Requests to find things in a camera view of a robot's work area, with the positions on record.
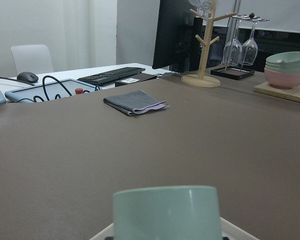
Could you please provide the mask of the pink stacked bowl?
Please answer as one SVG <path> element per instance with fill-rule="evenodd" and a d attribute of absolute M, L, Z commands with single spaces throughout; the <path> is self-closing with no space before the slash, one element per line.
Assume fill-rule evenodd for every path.
<path fill-rule="evenodd" d="M 264 76 L 271 86 L 280 89 L 291 89 L 300 84 L 300 74 L 281 73 L 265 68 Z"/>

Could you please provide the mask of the green cup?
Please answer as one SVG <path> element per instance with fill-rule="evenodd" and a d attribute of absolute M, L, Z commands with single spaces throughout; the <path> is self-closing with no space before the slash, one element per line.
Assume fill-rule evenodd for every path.
<path fill-rule="evenodd" d="M 217 190 L 211 186 L 147 187 L 113 195 L 116 240 L 221 240 Z"/>

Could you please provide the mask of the metal wine glass rack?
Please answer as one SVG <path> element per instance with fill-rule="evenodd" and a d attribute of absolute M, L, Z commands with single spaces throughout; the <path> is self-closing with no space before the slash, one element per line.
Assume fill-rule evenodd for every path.
<path fill-rule="evenodd" d="M 259 23 L 259 22 L 269 21 L 269 19 L 265 19 L 265 18 L 261 18 L 259 16 L 255 16 L 254 13 L 250 13 L 249 15 L 234 15 L 233 18 L 236 19 L 236 20 L 252 22 L 252 25 L 253 25 L 254 22 Z"/>

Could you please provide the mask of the black computer mouse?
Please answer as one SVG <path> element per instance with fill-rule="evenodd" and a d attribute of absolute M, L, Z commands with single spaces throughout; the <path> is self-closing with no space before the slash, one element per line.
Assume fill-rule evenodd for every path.
<path fill-rule="evenodd" d="M 37 83 L 39 77 L 33 72 L 21 72 L 17 75 L 16 79 L 21 82 Z"/>

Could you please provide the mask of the purple cloth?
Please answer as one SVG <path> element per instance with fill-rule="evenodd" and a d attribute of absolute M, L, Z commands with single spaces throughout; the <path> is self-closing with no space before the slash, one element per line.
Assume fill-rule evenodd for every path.
<path fill-rule="evenodd" d="M 150 106 L 146 106 L 142 109 L 135 109 L 133 112 L 136 115 L 141 115 L 141 114 L 145 114 L 147 112 L 151 112 L 151 111 L 158 111 L 158 110 L 162 110 L 165 109 L 167 106 L 164 102 L 159 102 L 158 104 L 155 105 L 150 105 Z"/>

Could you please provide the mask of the wooden cutting board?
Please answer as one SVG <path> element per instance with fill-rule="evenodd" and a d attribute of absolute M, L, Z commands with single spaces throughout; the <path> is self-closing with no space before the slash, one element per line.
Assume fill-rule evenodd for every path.
<path fill-rule="evenodd" d="M 254 92 L 278 97 L 300 103 L 300 84 L 290 89 L 283 89 L 271 86 L 268 82 L 256 85 Z"/>

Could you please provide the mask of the white chair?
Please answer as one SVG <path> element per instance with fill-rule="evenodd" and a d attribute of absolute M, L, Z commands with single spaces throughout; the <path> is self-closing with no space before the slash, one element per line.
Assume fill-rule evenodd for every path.
<path fill-rule="evenodd" d="M 50 50 L 44 44 L 15 45 L 10 50 L 17 74 L 44 74 L 55 71 Z"/>

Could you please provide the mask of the cream rabbit tray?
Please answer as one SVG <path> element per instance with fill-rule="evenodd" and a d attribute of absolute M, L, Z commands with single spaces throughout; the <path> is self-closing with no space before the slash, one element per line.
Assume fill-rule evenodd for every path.
<path fill-rule="evenodd" d="M 222 237 L 224 240 L 258 240 L 255 236 L 237 227 L 231 222 L 220 218 Z M 114 238 L 114 225 L 111 223 L 105 229 L 93 236 L 92 240 L 112 240 Z"/>

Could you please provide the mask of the clear glass mug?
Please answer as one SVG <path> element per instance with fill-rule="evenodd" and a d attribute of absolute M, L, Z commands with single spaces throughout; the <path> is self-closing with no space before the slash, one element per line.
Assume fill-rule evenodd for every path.
<path fill-rule="evenodd" d="M 215 16 L 218 0 L 189 0 L 189 3 L 196 8 L 196 14 L 204 20 L 210 20 Z"/>

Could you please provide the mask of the green bowl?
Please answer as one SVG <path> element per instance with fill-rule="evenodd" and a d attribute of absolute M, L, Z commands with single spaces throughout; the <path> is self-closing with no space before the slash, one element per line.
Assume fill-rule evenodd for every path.
<path fill-rule="evenodd" d="M 274 72 L 300 75 L 300 51 L 271 55 L 266 58 L 265 68 Z"/>

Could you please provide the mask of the black keyboard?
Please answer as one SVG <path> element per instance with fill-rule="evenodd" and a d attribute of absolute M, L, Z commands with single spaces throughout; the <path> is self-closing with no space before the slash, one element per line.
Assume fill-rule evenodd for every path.
<path fill-rule="evenodd" d="M 140 67 L 122 67 L 106 72 L 97 73 L 94 75 L 80 77 L 77 80 L 95 86 L 103 86 L 124 79 L 126 77 L 137 75 L 145 70 L 145 68 Z"/>

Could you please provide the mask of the wooden stand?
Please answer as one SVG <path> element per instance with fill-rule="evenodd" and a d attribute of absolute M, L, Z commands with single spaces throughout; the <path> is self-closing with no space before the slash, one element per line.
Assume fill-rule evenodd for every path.
<path fill-rule="evenodd" d="M 221 82 L 211 76 L 206 76 L 206 65 L 210 50 L 210 45 L 215 43 L 220 39 L 219 36 L 212 39 L 212 31 L 214 22 L 230 18 L 235 16 L 237 13 L 226 13 L 225 15 L 214 17 L 215 13 L 209 13 L 208 17 L 202 15 L 200 16 L 199 13 L 193 9 L 190 9 L 190 11 L 194 14 L 196 14 L 198 17 L 206 20 L 206 27 L 204 32 L 204 38 L 202 39 L 199 35 L 196 35 L 195 38 L 202 44 L 202 51 L 201 51 L 201 57 L 200 57 L 200 63 L 198 68 L 197 74 L 187 74 L 183 75 L 181 77 L 181 81 L 185 84 L 196 86 L 196 87 L 203 87 L 203 88 L 217 88 L 221 86 Z"/>

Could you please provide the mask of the grey cloth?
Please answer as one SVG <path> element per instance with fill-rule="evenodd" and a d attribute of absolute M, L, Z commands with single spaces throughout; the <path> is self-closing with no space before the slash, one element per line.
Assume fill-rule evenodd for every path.
<path fill-rule="evenodd" d="M 165 103 L 166 101 L 159 101 L 148 95 L 143 90 L 137 90 L 125 94 L 108 96 L 103 99 L 103 102 L 108 106 L 118 110 L 126 116 L 135 116 L 134 110 L 143 109 L 147 106 L 156 105 L 158 103 Z"/>

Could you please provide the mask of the black computer monitor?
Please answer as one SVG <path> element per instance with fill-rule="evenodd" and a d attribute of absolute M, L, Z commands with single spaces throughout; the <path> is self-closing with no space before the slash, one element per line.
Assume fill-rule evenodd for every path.
<path fill-rule="evenodd" d="M 187 0 L 161 0 L 153 56 L 153 69 L 169 67 L 183 73 L 199 69 L 203 19 L 190 11 Z"/>

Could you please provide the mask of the black small box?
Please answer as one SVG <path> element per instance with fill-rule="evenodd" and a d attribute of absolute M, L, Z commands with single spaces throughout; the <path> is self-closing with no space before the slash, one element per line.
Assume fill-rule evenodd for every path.
<path fill-rule="evenodd" d="M 147 74 L 147 73 L 139 73 L 133 76 L 126 77 L 124 79 L 120 79 L 114 82 L 115 87 L 125 86 L 129 84 L 139 83 L 143 81 L 156 79 L 156 75 Z"/>

